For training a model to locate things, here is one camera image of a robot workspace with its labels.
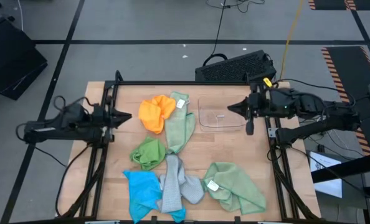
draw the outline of yellow cable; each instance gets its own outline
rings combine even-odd
[[[303,1],[304,0],[300,0],[300,3],[298,5],[298,9],[297,9],[295,20],[293,21],[293,24],[292,24],[292,26],[290,28],[290,31],[289,31],[289,34],[287,36],[285,51],[284,51],[283,57],[282,57],[282,68],[280,70],[280,76],[279,76],[279,79],[280,80],[282,79],[282,74],[283,74],[283,71],[285,70],[285,59],[286,59],[287,48],[289,46],[290,39],[292,39],[292,34],[293,34],[293,31],[294,31],[294,29],[296,27],[297,20],[298,20],[298,18],[300,16],[301,9],[303,8]]]

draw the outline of yellow label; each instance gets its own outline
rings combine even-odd
[[[272,82],[268,79],[268,78],[264,78],[263,81],[265,82],[265,84],[268,86],[268,87],[272,87]]]

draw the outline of mint green towel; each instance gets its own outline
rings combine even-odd
[[[211,180],[218,185],[216,191],[208,187]],[[202,185],[228,212],[240,209],[242,215],[246,215],[265,211],[265,197],[236,164],[213,162],[203,178]]]
[[[130,154],[133,162],[141,165],[142,170],[151,170],[163,161],[166,148],[159,139],[149,136]]]
[[[176,103],[178,103],[179,100],[189,100],[187,94],[178,92],[172,92],[170,98],[175,99]],[[191,138],[195,130],[195,125],[195,115],[193,113],[187,113],[186,103],[182,108],[176,107],[171,113],[171,116],[164,121],[164,130],[166,130],[168,145],[167,153],[179,153],[189,141],[189,138]]]

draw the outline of clear plastic container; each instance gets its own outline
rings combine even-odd
[[[227,108],[240,103],[244,98],[244,95],[201,96],[197,102],[201,130],[205,132],[244,131],[247,121]]]

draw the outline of towel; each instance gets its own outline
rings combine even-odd
[[[164,126],[164,120],[170,117],[175,109],[175,100],[167,96],[155,96],[152,100],[143,100],[138,111],[138,118],[143,126],[154,132],[161,133]]]
[[[159,139],[149,136],[130,154],[130,160],[141,165],[142,170],[151,170],[163,161],[166,148]]]
[[[151,171],[123,171],[128,179],[130,191],[130,215],[134,223],[139,222],[152,209],[158,210],[156,202],[161,200],[161,189],[156,174]],[[169,213],[179,223],[186,217],[186,209],[182,208]]]
[[[192,204],[199,203],[204,196],[199,178],[185,175],[183,162],[177,155],[167,155],[166,162],[166,175],[159,177],[163,188],[163,198],[158,202],[161,212],[167,213],[181,209],[181,196]]]
[[[214,162],[202,185],[228,212],[240,209],[242,215],[264,212],[266,201],[250,177],[236,164]]]
[[[172,92],[170,98],[175,99],[178,103],[180,100],[189,101],[187,94]],[[193,131],[195,130],[196,119],[193,113],[187,113],[187,104],[181,108],[176,108],[169,119],[164,124],[168,150],[167,153],[179,153],[188,142]]]

